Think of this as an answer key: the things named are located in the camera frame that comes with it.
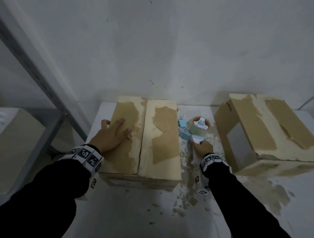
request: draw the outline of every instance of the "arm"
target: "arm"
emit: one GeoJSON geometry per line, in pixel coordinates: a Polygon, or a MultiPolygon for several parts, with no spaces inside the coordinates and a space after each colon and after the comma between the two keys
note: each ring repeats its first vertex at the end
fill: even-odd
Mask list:
{"type": "MultiPolygon", "coordinates": [[[[208,142],[194,144],[204,158],[212,154],[208,142]]],[[[229,172],[222,162],[213,162],[203,175],[209,179],[208,186],[221,209],[233,237],[275,236],[290,237],[278,220],[229,172]]]]}
{"type": "MultiPolygon", "coordinates": [[[[92,154],[100,155],[127,139],[130,129],[119,135],[116,133],[123,122],[124,119],[120,119],[110,128],[107,127],[110,121],[101,122],[100,131],[88,144],[92,154]]],[[[74,158],[81,149],[65,155],[69,159],[61,158],[43,168],[32,182],[26,184],[9,201],[0,206],[3,231],[5,230],[9,236],[63,236],[75,217],[74,199],[87,192],[91,172],[99,168],[95,165],[89,170],[82,165],[84,162],[74,158]]]]}

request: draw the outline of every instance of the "white wall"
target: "white wall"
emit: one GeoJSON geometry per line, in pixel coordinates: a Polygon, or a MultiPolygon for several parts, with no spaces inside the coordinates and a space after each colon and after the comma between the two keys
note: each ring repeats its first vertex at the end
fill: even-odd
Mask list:
{"type": "Polygon", "coordinates": [[[55,108],[2,41],[0,41],[0,106],[55,108]]]}
{"type": "Polygon", "coordinates": [[[314,94],[311,0],[4,0],[92,123],[119,95],[217,105],[229,92],[314,94]]]}

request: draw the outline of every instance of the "black sleeve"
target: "black sleeve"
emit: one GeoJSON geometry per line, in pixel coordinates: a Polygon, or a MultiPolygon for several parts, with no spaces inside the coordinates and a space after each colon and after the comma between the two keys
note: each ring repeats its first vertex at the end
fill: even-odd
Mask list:
{"type": "Polygon", "coordinates": [[[229,172],[226,165],[213,163],[203,174],[209,179],[208,186],[232,237],[290,237],[280,227],[278,220],[229,172]]]}
{"type": "Polygon", "coordinates": [[[0,206],[2,232],[17,237],[62,237],[72,223],[75,198],[87,192],[90,172],[77,160],[59,160],[0,206]]]}

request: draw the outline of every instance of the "white table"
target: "white table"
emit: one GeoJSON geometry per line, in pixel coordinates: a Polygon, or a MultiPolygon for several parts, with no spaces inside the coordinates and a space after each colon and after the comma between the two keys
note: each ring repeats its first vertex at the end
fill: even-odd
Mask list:
{"type": "MultiPolygon", "coordinates": [[[[87,142],[100,129],[102,119],[110,120],[115,105],[101,104],[87,142]]],[[[216,107],[178,106],[178,109],[178,117],[189,120],[202,115],[215,125],[212,111],[216,107]]],[[[224,157],[215,129],[208,139],[214,152],[224,157]]],[[[191,147],[182,138],[180,151],[182,181],[173,191],[108,186],[97,178],[89,200],[77,201],[76,217],[64,237],[231,237],[212,195],[203,197],[192,188],[193,173],[198,167],[190,164],[191,147]]],[[[313,237],[314,173],[293,179],[238,179],[275,215],[291,237],[313,237]]]]}

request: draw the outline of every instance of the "hand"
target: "hand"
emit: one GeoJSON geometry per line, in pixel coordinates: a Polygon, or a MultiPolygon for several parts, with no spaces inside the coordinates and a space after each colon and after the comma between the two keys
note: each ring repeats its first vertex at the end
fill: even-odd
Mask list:
{"type": "Polygon", "coordinates": [[[119,126],[121,126],[124,123],[124,121],[125,121],[124,118],[116,120],[114,124],[108,128],[107,125],[110,125],[110,121],[102,120],[101,129],[90,140],[89,144],[96,146],[101,153],[104,153],[117,147],[122,141],[127,139],[127,136],[132,131],[130,128],[127,128],[121,134],[117,135],[117,130],[119,126]]]}
{"type": "Polygon", "coordinates": [[[213,146],[208,141],[202,141],[200,144],[192,141],[192,146],[195,149],[196,154],[203,158],[207,153],[213,153],[213,146]]]}

